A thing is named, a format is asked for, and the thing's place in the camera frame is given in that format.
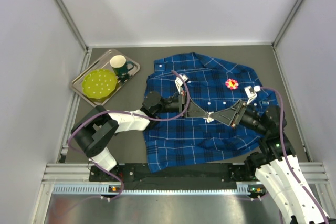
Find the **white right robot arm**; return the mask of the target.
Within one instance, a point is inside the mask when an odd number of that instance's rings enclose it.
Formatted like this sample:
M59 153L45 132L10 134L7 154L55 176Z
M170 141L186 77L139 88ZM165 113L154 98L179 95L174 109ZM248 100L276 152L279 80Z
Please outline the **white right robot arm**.
M209 118L232 128L242 125L262 135L260 152L250 154L244 164L266 188L284 223L332 223L334 219L313 195L284 133L284 115L283 109L276 105L259 115L239 101L228 109L209 114Z

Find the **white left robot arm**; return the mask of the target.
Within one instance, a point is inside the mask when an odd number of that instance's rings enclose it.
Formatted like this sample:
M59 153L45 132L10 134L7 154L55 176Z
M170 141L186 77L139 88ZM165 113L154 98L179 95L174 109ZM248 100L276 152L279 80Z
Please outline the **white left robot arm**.
M108 111L97 106L71 130L71 141L99 168L111 171L118 162L107 148L112 137L120 132L145 131L155 123L167 122L180 117L209 119L211 113L199 107L185 91L170 98L163 98L151 91L144 98L142 107L136 111Z

